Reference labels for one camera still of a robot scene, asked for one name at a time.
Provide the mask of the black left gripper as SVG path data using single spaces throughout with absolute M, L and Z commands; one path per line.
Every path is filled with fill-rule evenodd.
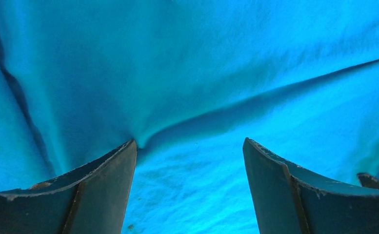
M 246 138 L 243 156 L 262 234 L 379 234 L 379 178 L 340 182 Z

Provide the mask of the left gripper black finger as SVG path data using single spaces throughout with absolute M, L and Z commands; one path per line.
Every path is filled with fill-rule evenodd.
M 0 234 L 119 234 L 136 161 L 130 140 L 29 189 L 0 192 Z

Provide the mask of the blue t-shirt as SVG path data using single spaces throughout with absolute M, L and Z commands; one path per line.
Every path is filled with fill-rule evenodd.
M 254 234 L 247 137 L 379 177 L 379 0 L 0 0 L 0 191 L 134 139 L 123 233 Z

